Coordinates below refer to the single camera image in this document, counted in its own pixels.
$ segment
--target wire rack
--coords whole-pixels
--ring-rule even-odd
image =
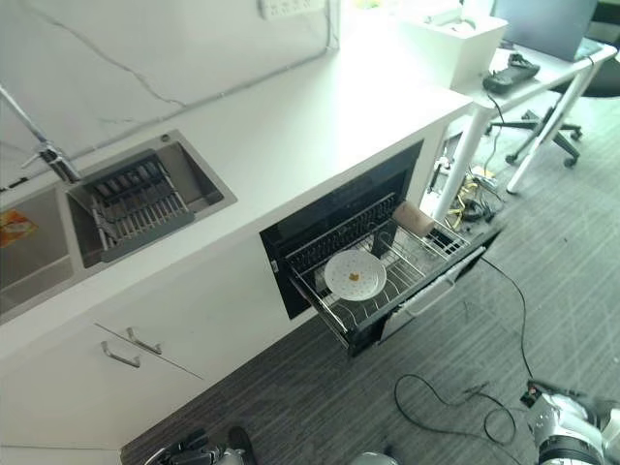
[[[89,191],[104,262],[194,219],[156,155],[92,182]]]
[[[319,303],[324,315],[347,332],[403,295],[466,245],[465,239],[440,224],[426,237],[418,237],[395,221],[386,221],[340,250],[364,250],[378,257],[386,267],[387,281],[383,290],[363,301],[345,300],[330,292],[325,280],[328,259],[307,269],[295,269],[293,265],[292,269],[296,280]]]

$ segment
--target white box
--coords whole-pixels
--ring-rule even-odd
[[[508,23],[492,16],[464,18],[460,23],[426,24],[401,20],[399,36],[418,60],[424,78],[453,90],[488,73]]]

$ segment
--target faucet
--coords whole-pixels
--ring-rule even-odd
[[[2,83],[0,83],[0,97],[4,99],[19,120],[39,141],[39,144],[35,148],[37,154],[28,160],[22,167],[27,167],[30,163],[36,160],[37,157],[39,157],[46,162],[66,184],[74,184],[80,181],[81,176],[79,175],[78,170],[76,170],[63,151],[56,147],[48,138],[46,138],[43,131],[41,131],[30,116],[28,116],[28,114],[19,106],[16,100],[4,88]]]

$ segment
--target office chair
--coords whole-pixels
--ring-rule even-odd
[[[592,16],[592,21],[603,24],[620,25],[620,5],[599,3],[594,15]],[[611,45],[616,48],[620,48],[620,34],[616,37],[615,41],[611,43]],[[560,84],[551,90],[564,94],[569,88],[569,84],[569,82]],[[583,93],[583,97],[609,98],[618,96],[620,96],[620,62],[618,62],[615,58],[611,58],[603,63],[597,74],[588,85],[588,88]],[[532,131],[528,138],[516,149],[514,153],[506,156],[506,163],[514,163],[521,152],[541,133],[544,125],[557,107],[557,104],[558,103],[548,109],[542,118],[537,117],[532,111],[527,110],[525,114],[521,116],[522,121],[493,122],[488,125],[486,128],[487,135],[491,133],[493,127],[520,128],[529,129]],[[581,133],[581,126],[575,124],[563,124],[560,131],[571,131],[571,139],[573,140],[580,140],[583,135]],[[559,131],[553,141],[566,150],[569,155],[571,155],[570,158],[564,160],[564,166],[567,168],[572,167],[579,158],[579,151],[563,134],[560,134]]]

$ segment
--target small plate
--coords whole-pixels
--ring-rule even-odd
[[[386,285],[386,267],[364,250],[346,250],[334,255],[325,266],[329,290],[345,300],[372,298]]]

